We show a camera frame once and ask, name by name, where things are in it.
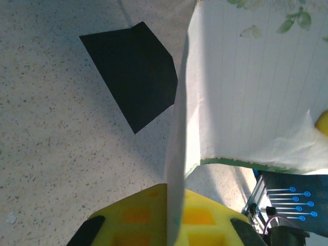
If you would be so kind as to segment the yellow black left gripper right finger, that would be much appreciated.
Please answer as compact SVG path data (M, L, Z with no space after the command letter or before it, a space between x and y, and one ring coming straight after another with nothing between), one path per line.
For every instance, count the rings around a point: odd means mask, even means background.
M245 215L190 190L184 196L183 245L266 245Z

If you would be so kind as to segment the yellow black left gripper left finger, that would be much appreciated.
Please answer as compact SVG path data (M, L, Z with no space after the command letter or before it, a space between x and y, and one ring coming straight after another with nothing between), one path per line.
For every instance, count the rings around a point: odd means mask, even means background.
M167 185L156 184L94 212L67 245L166 245Z

